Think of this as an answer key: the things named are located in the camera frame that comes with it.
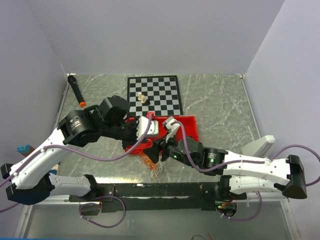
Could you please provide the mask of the red three-compartment bin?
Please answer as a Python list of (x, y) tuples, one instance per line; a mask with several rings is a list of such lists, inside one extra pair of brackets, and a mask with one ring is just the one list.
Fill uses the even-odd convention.
[[(187, 137), (191, 137), (194, 140), (199, 141), (196, 118), (194, 116), (177, 115), (173, 117), (183, 124)], [(143, 153), (144, 149), (150, 148), (152, 146), (153, 141), (164, 137), (167, 134), (167, 131), (163, 127), (163, 123), (168, 118), (169, 116), (154, 116), (152, 118), (152, 121), (158, 123), (158, 134), (154, 137), (148, 136), (147, 139), (143, 140), (130, 154), (140, 155)]]

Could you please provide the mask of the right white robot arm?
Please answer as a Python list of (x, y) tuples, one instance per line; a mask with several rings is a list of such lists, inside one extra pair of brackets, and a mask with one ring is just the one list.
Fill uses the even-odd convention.
[(180, 141), (157, 139), (143, 153), (155, 164), (172, 158), (205, 175), (219, 175), (218, 193), (226, 200), (248, 192), (280, 192), (286, 198), (307, 198), (304, 167), (297, 155), (269, 160), (204, 147), (191, 137)]

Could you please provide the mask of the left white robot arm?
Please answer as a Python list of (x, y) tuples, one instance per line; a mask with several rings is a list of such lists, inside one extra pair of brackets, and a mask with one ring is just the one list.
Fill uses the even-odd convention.
[(93, 175), (65, 177), (50, 173), (68, 153), (79, 153), (79, 148), (95, 143), (100, 137), (133, 144), (137, 141), (137, 121), (126, 120), (129, 103), (114, 95), (101, 104), (73, 110), (64, 117), (51, 135), (30, 155), (16, 164), (5, 163), (0, 171), (8, 200), (34, 205), (48, 197), (72, 195), (86, 201), (95, 200), (101, 188)]

